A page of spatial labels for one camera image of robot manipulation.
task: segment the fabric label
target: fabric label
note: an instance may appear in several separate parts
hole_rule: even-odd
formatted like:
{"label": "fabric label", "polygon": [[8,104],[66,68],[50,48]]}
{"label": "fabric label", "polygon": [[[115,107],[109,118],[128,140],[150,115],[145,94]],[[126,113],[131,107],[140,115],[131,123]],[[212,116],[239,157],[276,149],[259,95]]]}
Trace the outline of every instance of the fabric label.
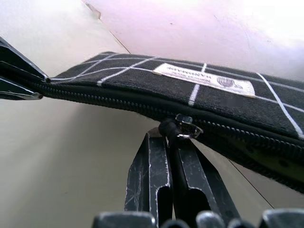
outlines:
{"label": "fabric label", "polygon": [[203,86],[209,86],[234,94],[255,97],[255,90],[250,81],[236,80],[229,77],[173,66],[167,63],[161,64],[159,67],[155,68],[153,73],[193,82]]}

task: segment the zipper slider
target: zipper slider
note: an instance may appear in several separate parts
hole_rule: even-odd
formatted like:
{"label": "zipper slider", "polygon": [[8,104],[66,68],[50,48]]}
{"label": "zipper slider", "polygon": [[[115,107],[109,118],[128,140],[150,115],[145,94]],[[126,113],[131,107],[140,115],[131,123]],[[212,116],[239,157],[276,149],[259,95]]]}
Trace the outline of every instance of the zipper slider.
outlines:
{"label": "zipper slider", "polygon": [[193,118],[191,116],[186,116],[183,114],[177,114],[175,117],[175,122],[177,123],[181,133],[177,135],[177,137],[183,139],[196,139],[201,133],[204,131],[194,125]]}

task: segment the white grid lines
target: white grid lines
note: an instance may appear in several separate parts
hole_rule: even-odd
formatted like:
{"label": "white grid lines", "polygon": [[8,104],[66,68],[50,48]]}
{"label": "white grid lines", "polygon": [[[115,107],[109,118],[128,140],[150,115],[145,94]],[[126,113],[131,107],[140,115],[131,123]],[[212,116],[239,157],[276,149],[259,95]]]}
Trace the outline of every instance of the white grid lines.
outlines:
{"label": "white grid lines", "polygon": [[143,64],[143,63],[145,63],[145,62],[148,62],[148,61],[150,61],[150,60],[152,60],[152,59],[156,59],[156,58],[157,58],[157,57],[152,57],[152,58],[145,59],[145,60],[140,61],[140,62],[138,62],[138,63],[135,63],[135,64],[133,64],[133,65],[127,67],[126,69],[121,70],[121,71],[119,71],[119,72],[117,72],[117,73],[115,73],[115,74],[112,74],[112,75],[110,75],[110,76],[104,77],[104,78],[100,79],[100,80],[97,82],[97,85],[98,85],[98,86],[101,86],[102,83],[103,83],[104,81],[108,80],[109,78],[115,77],[115,76],[117,76],[117,75],[120,75],[120,74],[126,72],[127,70],[131,69],[132,67],[138,66],[138,65],[140,65],[140,64]]}
{"label": "white grid lines", "polygon": [[[101,60],[102,61],[108,61],[108,60],[118,60],[118,59],[121,59],[121,60],[123,60],[123,59],[125,59],[125,60],[128,60],[128,59],[146,59],[146,58],[141,58],[141,57],[109,58],[111,56],[108,56],[108,57],[103,58]],[[84,63],[81,63],[81,64],[95,63],[95,62],[99,62],[101,60],[93,60],[93,61],[84,62]],[[183,63],[183,62],[172,61],[172,60],[153,59],[153,61],[158,61],[158,62],[162,62],[162,63],[175,63],[175,64],[181,64],[181,65],[185,65],[185,66],[192,66],[192,67],[194,66],[194,67],[200,67],[201,68],[200,65],[190,64],[190,63]],[[223,73],[223,74],[227,74],[227,75],[231,75],[231,76],[236,76],[236,77],[241,77],[241,78],[257,81],[257,82],[264,82],[262,79],[249,77],[249,76],[245,76],[245,75],[240,75],[240,74],[236,74],[236,73],[231,73],[231,72],[228,72],[228,71],[218,70],[218,69],[214,69],[214,68],[211,68],[211,67],[207,67],[206,69],[213,70],[215,72],[219,72],[219,73]],[[293,86],[290,86],[290,85],[288,86],[288,85],[284,85],[284,84],[276,83],[276,82],[269,82],[269,83],[272,84],[272,85],[275,85],[275,86],[277,85],[277,86],[280,86],[280,87],[284,87],[284,88],[288,88],[288,89],[292,89],[292,90],[304,93],[304,89],[300,89],[300,88],[297,88],[297,87],[293,87]]]}
{"label": "white grid lines", "polygon": [[[188,63],[183,63],[183,62],[178,62],[178,61],[162,60],[162,59],[155,59],[155,58],[149,58],[149,59],[141,58],[141,57],[110,58],[110,57],[113,57],[113,56],[116,56],[116,55],[120,55],[120,54],[112,54],[112,55],[107,56],[106,58],[103,58],[101,60],[94,60],[94,61],[84,62],[84,63],[97,63],[97,64],[99,64],[102,61],[128,60],[128,59],[138,59],[138,60],[144,60],[144,61],[141,61],[141,62],[136,63],[135,65],[131,65],[131,66],[104,68],[104,69],[100,69],[100,70],[97,70],[97,71],[94,71],[94,72],[90,72],[90,73],[87,73],[87,74],[85,74],[84,72],[82,72],[81,74],[79,74],[77,76],[74,76],[74,77],[69,77],[69,78],[52,78],[51,80],[52,81],[74,80],[75,78],[78,78],[78,77],[82,77],[82,76],[86,76],[86,75],[90,75],[90,74],[94,74],[94,73],[98,73],[98,72],[102,72],[102,71],[106,71],[106,70],[112,70],[112,69],[123,69],[124,72],[126,70],[128,70],[128,69],[137,69],[137,70],[143,70],[143,71],[147,71],[147,72],[152,72],[152,70],[135,67],[135,66],[138,66],[139,64],[141,64],[143,62],[146,62],[146,61],[158,61],[158,62],[162,62],[162,63],[176,63],[176,64],[181,64],[181,65],[186,65],[186,66],[202,67],[200,65],[195,65],[195,64],[188,64]],[[226,72],[226,71],[222,71],[222,70],[213,69],[213,68],[207,67],[207,64],[204,64],[204,66],[202,67],[202,71],[205,70],[205,69],[210,69],[210,70],[213,70],[213,71],[216,71],[216,72],[220,72],[220,73],[224,73],[224,74],[228,74],[228,75],[232,75],[232,76],[238,76],[238,77],[242,77],[242,78],[249,79],[249,80],[264,82],[263,79],[257,79],[257,78],[252,78],[252,77],[243,76],[243,75],[239,75],[239,74],[234,74],[234,73],[231,73],[231,72]],[[280,86],[280,87],[285,87],[285,88],[288,88],[288,89],[293,89],[295,91],[304,92],[303,89],[296,88],[296,87],[293,87],[293,86],[288,86],[288,85],[284,85],[284,84],[280,84],[280,83],[275,83],[275,82],[268,82],[268,83],[269,84],[273,84],[273,85],[277,85],[277,86]],[[199,85],[198,86],[196,86],[196,85],[193,88],[193,90],[196,90],[196,91],[194,91],[195,93],[197,93],[198,90],[199,90]],[[193,106],[192,103],[190,102],[190,100],[193,100],[193,97],[194,97],[194,95],[192,97],[190,96],[190,99],[189,99],[189,105],[190,106]],[[256,98],[278,104],[278,102],[276,100],[272,100],[272,99],[269,99],[269,98],[266,98],[266,97],[256,96]],[[295,107],[295,106],[292,106],[292,105],[286,104],[286,103],[282,103],[282,104],[283,104],[283,106],[286,106],[286,107],[289,107],[289,108],[292,108],[294,110],[297,110],[299,112],[304,113],[304,110],[301,109],[301,108],[298,108],[298,107]]]}
{"label": "white grid lines", "polygon": [[75,78],[77,78],[77,77],[83,75],[85,72],[87,72],[87,71],[89,71],[90,69],[92,69],[93,67],[97,66],[99,63],[101,63],[101,62],[107,60],[108,58],[111,58],[111,57],[117,56],[117,55],[120,55],[120,54],[115,53],[115,54],[112,54],[112,55],[110,55],[110,56],[108,56],[108,57],[106,57],[106,58],[103,58],[103,59],[99,60],[99,61],[96,62],[95,64],[93,64],[93,65],[91,65],[90,67],[88,67],[87,69],[85,69],[85,70],[84,70],[83,72],[81,72],[79,75],[75,76],[72,80],[74,80]]}
{"label": "white grid lines", "polygon": [[[201,69],[202,73],[205,72],[206,67],[207,67],[207,64],[204,63],[204,65],[203,65],[203,67]],[[189,106],[194,106],[194,102],[195,102],[196,96],[197,96],[197,94],[199,92],[199,89],[200,89],[200,85],[199,84],[195,84],[195,86],[194,86],[194,88],[192,90],[192,93],[190,95],[189,101],[188,101],[188,105]]]}
{"label": "white grid lines", "polygon": [[263,79],[263,81],[265,82],[265,84],[268,86],[269,90],[272,92],[273,96],[276,98],[276,101],[279,104],[279,106],[281,107],[283,113],[288,118],[288,120],[291,122],[291,124],[294,126],[294,129],[298,133],[299,138],[300,139],[304,139],[304,134],[302,132],[302,129],[299,127],[299,125],[296,123],[296,121],[291,117],[291,115],[287,112],[284,104],[282,103],[281,99],[276,94],[276,92],[274,91],[274,89],[271,87],[271,85],[267,82],[267,80],[261,74],[257,73],[257,75],[259,75]]}

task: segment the globe logo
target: globe logo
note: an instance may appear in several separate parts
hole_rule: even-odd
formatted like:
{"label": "globe logo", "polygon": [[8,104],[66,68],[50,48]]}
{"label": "globe logo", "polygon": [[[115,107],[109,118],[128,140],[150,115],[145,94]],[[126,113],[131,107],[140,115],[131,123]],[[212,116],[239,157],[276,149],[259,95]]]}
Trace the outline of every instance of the globe logo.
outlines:
{"label": "globe logo", "polygon": [[224,87],[232,87],[234,85],[233,79],[230,78],[218,77],[217,81],[221,86]]}

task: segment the floor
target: floor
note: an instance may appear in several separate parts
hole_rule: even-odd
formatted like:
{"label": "floor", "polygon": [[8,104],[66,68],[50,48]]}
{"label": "floor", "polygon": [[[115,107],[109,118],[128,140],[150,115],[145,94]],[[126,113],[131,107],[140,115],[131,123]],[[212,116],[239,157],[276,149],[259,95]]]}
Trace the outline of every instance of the floor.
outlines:
{"label": "floor", "polygon": [[[249,49],[244,41],[246,35],[238,34],[239,30],[235,31],[234,43],[232,38],[220,36],[220,23],[210,19],[214,17],[212,10],[225,9],[226,13],[215,13],[224,21],[224,31],[233,31],[225,23],[238,28],[239,11],[232,7],[236,1],[231,1],[231,5],[224,1],[222,4],[203,1],[208,10],[196,12],[197,17],[187,12],[190,7],[203,10],[201,1],[191,1],[189,5],[183,1],[176,4],[147,1],[147,11],[143,11],[146,7],[143,3],[136,1],[130,7],[124,1],[90,0],[101,12],[101,22],[80,0],[4,0],[0,21],[7,23],[0,27],[0,35],[49,76],[103,51],[130,51],[278,76],[289,72],[290,78],[303,79],[300,74],[303,66],[299,64],[304,56],[301,31],[294,35],[294,43],[282,46],[276,43],[273,49],[266,43],[263,53],[263,46],[254,48],[256,42],[251,35]],[[151,13],[152,6],[156,15]],[[167,26],[160,30],[161,23],[155,24],[155,18],[177,28],[169,30],[170,36]],[[187,30],[189,18],[200,22],[197,31],[210,20],[208,34],[201,36],[205,37],[204,42],[192,29]],[[126,28],[120,26],[121,20]],[[251,32],[261,37],[259,32]],[[223,40],[222,48],[217,47],[220,42],[212,41],[212,36]],[[282,55],[289,58],[284,66]],[[145,132],[158,126],[157,122],[126,111],[48,98],[1,100],[0,105],[4,107],[0,112],[1,227],[83,228],[90,227],[93,216],[100,211],[123,210],[127,171]],[[304,205],[302,195],[231,163],[200,143],[197,146],[217,167],[244,219],[257,224],[265,209]]]}

